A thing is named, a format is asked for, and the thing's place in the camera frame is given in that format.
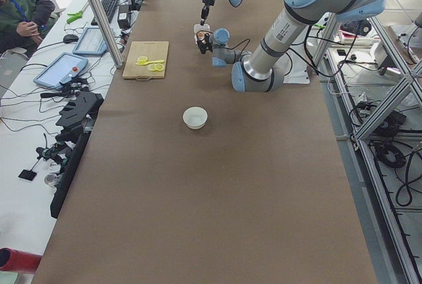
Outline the clear plastic egg box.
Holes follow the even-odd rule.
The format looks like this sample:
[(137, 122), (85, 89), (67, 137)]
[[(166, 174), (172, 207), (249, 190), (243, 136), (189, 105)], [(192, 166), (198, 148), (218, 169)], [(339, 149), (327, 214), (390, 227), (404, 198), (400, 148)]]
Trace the clear plastic egg box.
[(210, 36), (212, 35), (212, 31), (210, 30), (210, 25), (205, 24), (195, 24), (193, 27), (194, 32), (194, 39), (197, 45), (201, 43), (207, 43)]

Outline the wooden cutting board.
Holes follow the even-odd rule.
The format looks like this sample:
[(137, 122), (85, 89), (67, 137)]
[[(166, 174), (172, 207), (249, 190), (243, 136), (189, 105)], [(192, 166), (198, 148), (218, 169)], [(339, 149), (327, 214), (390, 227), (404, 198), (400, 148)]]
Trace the wooden cutting board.
[(122, 77), (126, 80), (163, 79), (169, 42), (132, 42)]

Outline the white bowl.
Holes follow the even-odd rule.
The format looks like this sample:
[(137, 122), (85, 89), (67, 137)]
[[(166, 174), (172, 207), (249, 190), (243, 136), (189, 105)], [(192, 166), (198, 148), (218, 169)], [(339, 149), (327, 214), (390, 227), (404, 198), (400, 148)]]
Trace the white bowl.
[(202, 107), (190, 107), (183, 113), (183, 122), (193, 130), (202, 128), (208, 119), (207, 111)]

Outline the black power adapter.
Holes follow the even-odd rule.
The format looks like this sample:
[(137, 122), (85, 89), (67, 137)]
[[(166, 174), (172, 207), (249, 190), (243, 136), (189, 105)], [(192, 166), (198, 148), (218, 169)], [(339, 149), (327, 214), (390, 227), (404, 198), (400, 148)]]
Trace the black power adapter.
[(131, 26), (131, 8), (130, 5), (120, 5), (118, 9), (117, 23), (120, 29), (127, 29)]

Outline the black keyboard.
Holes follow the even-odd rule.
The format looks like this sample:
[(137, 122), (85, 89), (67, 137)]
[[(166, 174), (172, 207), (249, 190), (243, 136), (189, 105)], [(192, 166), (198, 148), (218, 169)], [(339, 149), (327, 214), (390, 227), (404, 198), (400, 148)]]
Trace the black keyboard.
[(101, 4), (105, 15), (107, 16), (107, 20), (111, 23), (113, 16), (115, 14), (115, 10), (118, 7), (119, 0), (101, 0)]

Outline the white pillar with base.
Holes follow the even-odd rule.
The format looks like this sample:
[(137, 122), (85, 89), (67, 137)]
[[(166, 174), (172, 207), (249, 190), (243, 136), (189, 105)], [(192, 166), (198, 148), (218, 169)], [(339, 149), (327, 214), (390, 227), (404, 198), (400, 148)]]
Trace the white pillar with base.
[(292, 46), (283, 56), (286, 62), (285, 84), (309, 84), (310, 78), (307, 72), (306, 56), (303, 48), (298, 45)]

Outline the blue teach pendant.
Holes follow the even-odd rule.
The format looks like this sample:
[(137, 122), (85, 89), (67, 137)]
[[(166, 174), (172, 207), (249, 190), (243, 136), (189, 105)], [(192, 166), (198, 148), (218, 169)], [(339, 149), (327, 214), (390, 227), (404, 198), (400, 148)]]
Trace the blue teach pendant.
[(33, 82), (43, 88), (60, 89), (78, 76), (87, 66), (88, 59), (73, 53), (62, 53), (47, 66)]
[(99, 27), (86, 27), (80, 35), (73, 53), (83, 57), (99, 57), (107, 51), (107, 44)]

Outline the black computer mouse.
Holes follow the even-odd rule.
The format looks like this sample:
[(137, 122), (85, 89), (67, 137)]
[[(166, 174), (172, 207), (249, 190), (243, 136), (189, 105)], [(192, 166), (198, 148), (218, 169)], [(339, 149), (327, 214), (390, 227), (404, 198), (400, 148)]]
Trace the black computer mouse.
[(63, 36), (63, 43), (73, 43), (78, 41), (78, 36), (75, 34), (66, 34)]

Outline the black stand rack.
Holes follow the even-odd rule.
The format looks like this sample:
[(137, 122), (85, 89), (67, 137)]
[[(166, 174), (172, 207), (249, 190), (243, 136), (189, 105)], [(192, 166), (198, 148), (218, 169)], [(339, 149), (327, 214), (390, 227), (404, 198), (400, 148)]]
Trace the black stand rack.
[(93, 119), (98, 116), (99, 108), (103, 102), (104, 98), (101, 94), (81, 92), (76, 99), (70, 100), (59, 112), (61, 117), (56, 125), (60, 126), (62, 131), (56, 136), (56, 141), (72, 142), (75, 146), (70, 152), (50, 204), (50, 213), (53, 218), (59, 216), (90, 137), (90, 131), (85, 129), (84, 122), (87, 116)]

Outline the person in green jacket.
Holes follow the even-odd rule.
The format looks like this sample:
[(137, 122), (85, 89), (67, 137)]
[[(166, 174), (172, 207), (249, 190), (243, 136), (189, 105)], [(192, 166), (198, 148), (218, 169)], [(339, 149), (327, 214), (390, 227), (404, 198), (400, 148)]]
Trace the person in green jacket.
[(1, 0), (1, 53), (22, 47), (31, 56), (57, 19), (51, 0)]

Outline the red cylinder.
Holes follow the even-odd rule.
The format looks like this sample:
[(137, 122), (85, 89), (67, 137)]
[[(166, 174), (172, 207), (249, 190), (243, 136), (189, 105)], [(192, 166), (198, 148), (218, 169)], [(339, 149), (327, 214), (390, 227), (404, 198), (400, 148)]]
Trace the red cylinder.
[(42, 256), (11, 248), (1, 249), (1, 271), (35, 274)]

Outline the aluminium frame post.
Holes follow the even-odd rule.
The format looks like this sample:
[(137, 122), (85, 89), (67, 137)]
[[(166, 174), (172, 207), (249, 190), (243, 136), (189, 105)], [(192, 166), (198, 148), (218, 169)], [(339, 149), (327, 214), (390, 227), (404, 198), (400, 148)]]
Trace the aluminium frame post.
[(102, 33), (102, 36), (106, 42), (108, 51), (113, 59), (113, 62), (117, 69), (123, 66), (123, 58), (115, 42), (114, 34), (111, 31), (111, 27), (107, 20), (106, 13), (102, 7), (100, 0), (88, 0), (88, 3), (94, 13), (94, 18), (97, 20), (98, 26)]

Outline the green handled tool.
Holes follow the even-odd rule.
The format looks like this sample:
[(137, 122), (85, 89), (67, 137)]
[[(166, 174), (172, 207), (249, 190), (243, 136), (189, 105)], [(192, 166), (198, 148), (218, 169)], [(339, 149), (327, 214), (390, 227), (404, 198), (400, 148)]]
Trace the green handled tool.
[(66, 23), (70, 24), (78, 19), (81, 19), (83, 17), (83, 11), (78, 11), (76, 13), (67, 13), (67, 20)]

